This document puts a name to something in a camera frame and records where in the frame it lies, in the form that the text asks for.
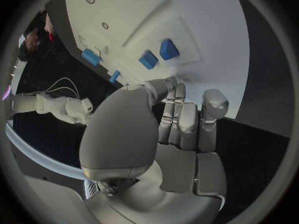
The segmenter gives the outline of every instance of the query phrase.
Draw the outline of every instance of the blue block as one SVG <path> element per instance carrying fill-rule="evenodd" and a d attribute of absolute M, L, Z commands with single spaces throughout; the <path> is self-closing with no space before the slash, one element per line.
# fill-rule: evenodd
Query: blue block
<path fill-rule="evenodd" d="M 170 39 L 165 39 L 160 47 L 160 56 L 166 61 L 179 56 L 179 52 Z"/>
<path fill-rule="evenodd" d="M 112 75 L 112 77 L 109 79 L 109 81 L 111 82 L 111 83 L 114 83 L 115 81 L 116 81 L 116 79 L 118 78 L 118 76 L 120 76 L 120 72 L 118 71 L 118 70 L 116 70 L 115 72 L 114 72 L 114 74 Z"/>
<path fill-rule="evenodd" d="M 98 63 L 102 60 L 101 57 L 97 56 L 95 53 L 92 52 L 92 50 L 89 49 L 85 49 L 81 56 L 87 60 L 88 62 L 90 62 L 93 66 L 97 66 Z"/>
<path fill-rule="evenodd" d="M 158 59 L 149 51 L 145 51 L 145 53 L 141 56 L 139 61 L 148 69 L 154 68 L 154 66 L 158 63 Z"/>

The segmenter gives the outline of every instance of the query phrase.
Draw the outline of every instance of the person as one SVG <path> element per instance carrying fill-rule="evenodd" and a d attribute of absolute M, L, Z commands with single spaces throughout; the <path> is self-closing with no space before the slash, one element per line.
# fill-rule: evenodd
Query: person
<path fill-rule="evenodd" d="M 55 30 L 48 13 L 39 13 L 24 32 L 25 40 L 22 42 L 19 48 L 19 59 L 21 61 L 30 60 L 38 45 L 42 42 L 49 34 L 49 39 L 54 40 Z"/>

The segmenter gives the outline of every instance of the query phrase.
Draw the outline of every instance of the hair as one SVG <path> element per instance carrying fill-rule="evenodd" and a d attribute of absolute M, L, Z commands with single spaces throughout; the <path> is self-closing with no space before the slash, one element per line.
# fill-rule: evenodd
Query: hair
<path fill-rule="evenodd" d="M 28 61 L 32 57 L 32 53 L 30 53 L 29 50 L 27 49 L 25 41 L 22 42 L 22 44 L 19 48 L 18 57 L 21 61 Z"/>

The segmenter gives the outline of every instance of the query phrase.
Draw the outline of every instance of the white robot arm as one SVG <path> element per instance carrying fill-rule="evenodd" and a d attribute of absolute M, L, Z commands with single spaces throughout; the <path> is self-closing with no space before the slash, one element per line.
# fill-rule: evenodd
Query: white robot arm
<path fill-rule="evenodd" d="M 64 122 L 87 125 L 93 106 L 88 98 L 83 100 L 70 97 L 53 98 L 49 94 L 40 93 L 36 96 L 13 96 L 12 109 L 13 113 L 36 111 L 39 114 L 45 114 L 50 112 Z"/>

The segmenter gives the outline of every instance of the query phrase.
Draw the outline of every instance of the pink light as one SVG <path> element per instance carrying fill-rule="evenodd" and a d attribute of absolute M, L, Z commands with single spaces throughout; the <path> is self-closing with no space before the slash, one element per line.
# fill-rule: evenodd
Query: pink light
<path fill-rule="evenodd" d="M 4 101 L 10 94 L 10 85 L 8 86 L 7 90 L 5 91 L 5 93 L 2 96 L 2 101 Z"/>

